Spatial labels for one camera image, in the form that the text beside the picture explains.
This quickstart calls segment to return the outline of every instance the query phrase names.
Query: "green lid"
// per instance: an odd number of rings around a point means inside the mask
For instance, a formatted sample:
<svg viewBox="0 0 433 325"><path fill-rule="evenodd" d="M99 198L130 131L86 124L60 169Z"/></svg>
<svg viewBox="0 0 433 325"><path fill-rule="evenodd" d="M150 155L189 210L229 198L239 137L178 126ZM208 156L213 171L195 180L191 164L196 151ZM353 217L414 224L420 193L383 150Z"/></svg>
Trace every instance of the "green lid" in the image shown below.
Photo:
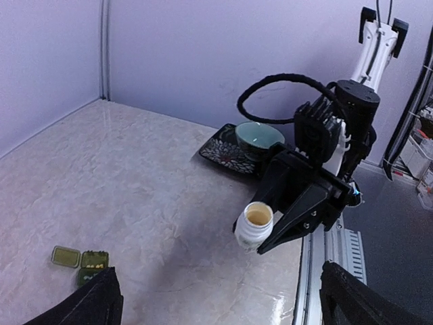
<svg viewBox="0 0 433 325"><path fill-rule="evenodd" d="M76 268L80 264L80 251L67 247L55 246L51 261L54 264Z"/></svg>

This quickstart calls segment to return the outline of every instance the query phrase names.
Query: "gray floor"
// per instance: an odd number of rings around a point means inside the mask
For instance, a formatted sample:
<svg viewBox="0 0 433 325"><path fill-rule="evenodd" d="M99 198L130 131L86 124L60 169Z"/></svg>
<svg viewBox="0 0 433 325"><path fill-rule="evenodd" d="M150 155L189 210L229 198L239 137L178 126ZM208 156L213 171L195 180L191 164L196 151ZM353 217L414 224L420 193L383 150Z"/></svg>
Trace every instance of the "gray floor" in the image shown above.
<svg viewBox="0 0 433 325"><path fill-rule="evenodd" d="M362 168L354 177L365 204L346 209L344 223L362 233L369 287L433 321L433 213L413 186Z"/></svg>

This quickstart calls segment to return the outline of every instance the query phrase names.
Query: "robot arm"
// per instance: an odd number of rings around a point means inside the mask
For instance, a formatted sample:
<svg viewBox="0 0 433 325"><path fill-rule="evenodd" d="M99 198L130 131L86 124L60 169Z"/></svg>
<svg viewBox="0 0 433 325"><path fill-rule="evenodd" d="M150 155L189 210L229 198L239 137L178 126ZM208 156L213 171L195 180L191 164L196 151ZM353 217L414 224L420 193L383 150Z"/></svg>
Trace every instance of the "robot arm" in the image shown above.
<svg viewBox="0 0 433 325"><path fill-rule="evenodd" d="M259 254L306 236L321 223L328 231L345 206L360 201L352 173L375 141L372 122L380 103L376 91L391 57L398 56L408 29L397 19L393 26L380 24L375 16L374 10L363 8L359 41L364 48L351 80L325 87L303 75L277 74L252 85L237 102L239 111L252 121L294 123L297 148L275 144L269 150L261 183L252 199L283 213L257 249ZM247 113L243 103L249 96L278 81L305 83L322 96L312 104L301 105L294 118L287 120Z"/></svg>

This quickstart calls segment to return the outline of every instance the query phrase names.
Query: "bottle opening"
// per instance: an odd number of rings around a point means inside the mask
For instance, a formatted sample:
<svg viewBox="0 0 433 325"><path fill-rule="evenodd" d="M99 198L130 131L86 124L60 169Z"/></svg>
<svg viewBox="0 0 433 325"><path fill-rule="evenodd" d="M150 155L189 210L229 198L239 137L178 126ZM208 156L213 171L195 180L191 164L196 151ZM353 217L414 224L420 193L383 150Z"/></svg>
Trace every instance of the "bottle opening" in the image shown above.
<svg viewBox="0 0 433 325"><path fill-rule="evenodd" d="M246 219L253 225L266 225L272 220L272 213L264 203L254 202L247 208Z"/></svg>

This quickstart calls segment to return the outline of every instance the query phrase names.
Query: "white plastic bottle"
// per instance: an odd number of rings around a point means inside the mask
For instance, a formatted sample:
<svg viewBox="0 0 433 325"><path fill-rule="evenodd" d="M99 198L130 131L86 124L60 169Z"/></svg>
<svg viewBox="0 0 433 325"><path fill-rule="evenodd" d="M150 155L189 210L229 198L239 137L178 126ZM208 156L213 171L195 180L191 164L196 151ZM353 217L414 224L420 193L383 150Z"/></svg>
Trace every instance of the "white plastic bottle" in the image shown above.
<svg viewBox="0 0 433 325"><path fill-rule="evenodd" d="M273 228L273 212L263 202L251 202L237 218L235 237L248 252L255 251L269 237Z"/></svg>

